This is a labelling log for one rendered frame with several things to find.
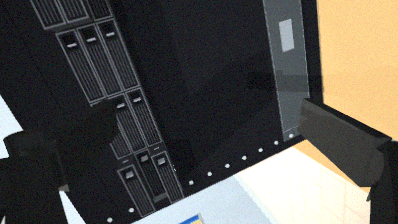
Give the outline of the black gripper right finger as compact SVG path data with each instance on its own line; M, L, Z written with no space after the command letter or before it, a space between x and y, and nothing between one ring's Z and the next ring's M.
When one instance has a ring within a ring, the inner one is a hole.
M398 224L398 141L314 98L303 98L297 132L359 188L370 188L369 224Z

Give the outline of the tan wooden board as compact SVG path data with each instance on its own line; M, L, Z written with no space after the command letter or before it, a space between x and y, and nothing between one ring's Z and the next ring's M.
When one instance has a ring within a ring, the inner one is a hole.
M323 103L398 140L398 0L316 4ZM293 147L357 186L307 140Z

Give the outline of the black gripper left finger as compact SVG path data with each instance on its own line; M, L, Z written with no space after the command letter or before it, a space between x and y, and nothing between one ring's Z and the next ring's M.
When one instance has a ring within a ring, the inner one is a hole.
M4 216L5 224L69 224L59 191L70 191L118 133L114 99L103 99L45 137L40 129L4 137L0 224Z

